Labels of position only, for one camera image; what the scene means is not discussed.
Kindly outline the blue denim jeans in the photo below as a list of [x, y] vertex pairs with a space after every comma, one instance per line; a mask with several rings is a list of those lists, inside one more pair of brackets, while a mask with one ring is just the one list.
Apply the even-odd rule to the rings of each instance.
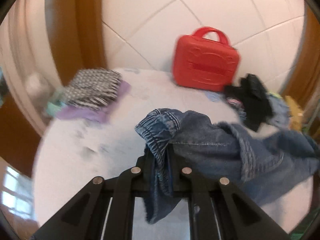
[[275, 201], [319, 170], [319, 146], [297, 131], [254, 138], [240, 124], [213, 124], [204, 114], [168, 108], [151, 111], [135, 130], [145, 140], [145, 154], [154, 157], [151, 192], [144, 200], [149, 224], [177, 205], [170, 191], [171, 153], [207, 178], [227, 177], [258, 205]]

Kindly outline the white floral bed sheet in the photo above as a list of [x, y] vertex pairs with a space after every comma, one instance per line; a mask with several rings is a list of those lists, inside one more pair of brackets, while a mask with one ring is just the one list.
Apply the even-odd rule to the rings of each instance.
[[[240, 123], [224, 102], [212, 102], [204, 91], [176, 86], [168, 72], [116, 69], [130, 89], [108, 113], [105, 124], [85, 119], [54, 119], [39, 145], [33, 167], [34, 209], [39, 226], [52, 217], [92, 178], [117, 177], [143, 155], [145, 142], [135, 126], [157, 108], [172, 108], [207, 115], [212, 123]], [[263, 206], [286, 232], [309, 212], [313, 178]], [[188, 204], [178, 206], [155, 225], [145, 221], [143, 200], [135, 200], [132, 239], [190, 239]]]

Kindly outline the purple folded garment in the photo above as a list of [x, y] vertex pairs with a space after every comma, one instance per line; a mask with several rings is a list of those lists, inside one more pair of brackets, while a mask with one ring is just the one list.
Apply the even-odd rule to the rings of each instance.
[[121, 99], [129, 93], [130, 89], [131, 85], [126, 81], [122, 81], [118, 89], [117, 99], [112, 101], [108, 106], [105, 106], [100, 110], [65, 106], [56, 113], [55, 117], [60, 120], [86, 119], [89, 121], [99, 122], [101, 124], [107, 123], [109, 119], [108, 116], [120, 105]]

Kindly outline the light blue crumpled garment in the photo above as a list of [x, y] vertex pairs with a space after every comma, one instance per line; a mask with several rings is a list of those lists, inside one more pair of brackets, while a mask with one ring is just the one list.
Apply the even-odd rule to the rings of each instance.
[[276, 93], [267, 93], [273, 115], [266, 119], [268, 125], [279, 129], [288, 129], [290, 123], [290, 109], [284, 99]]

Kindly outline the mint green folded garment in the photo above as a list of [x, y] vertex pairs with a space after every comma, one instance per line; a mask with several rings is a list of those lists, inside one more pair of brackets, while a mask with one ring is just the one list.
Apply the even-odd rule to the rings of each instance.
[[56, 90], [49, 98], [46, 106], [46, 114], [54, 117], [66, 104], [62, 100], [63, 90]]

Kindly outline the black crumpled garment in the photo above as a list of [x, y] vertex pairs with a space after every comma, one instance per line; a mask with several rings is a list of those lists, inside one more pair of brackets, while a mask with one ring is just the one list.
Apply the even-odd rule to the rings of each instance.
[[254, 74], [242, 77], [239, 86], [225, 86], [223, 94], [226, 102], [236, 109], [242, 123], [254, 132], [273, 116], [267, 90]]

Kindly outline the black white striped folded garment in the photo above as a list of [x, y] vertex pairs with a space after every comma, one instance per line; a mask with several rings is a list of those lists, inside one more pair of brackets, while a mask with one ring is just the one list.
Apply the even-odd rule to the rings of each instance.
[[69, 106], [100, 110], [116, 101], [121, 81], [121, 74], [114, 70], [79, 70], [64, 88], [62, 101]]

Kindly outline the red hard carry case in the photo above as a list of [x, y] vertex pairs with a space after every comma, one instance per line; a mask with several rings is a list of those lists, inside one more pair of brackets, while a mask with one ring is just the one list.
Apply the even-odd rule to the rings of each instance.
[[179, 86], [221, 92], [232, 84], [239, 62], [222, 31], [202, 27], [176, 42], [172, 75]]

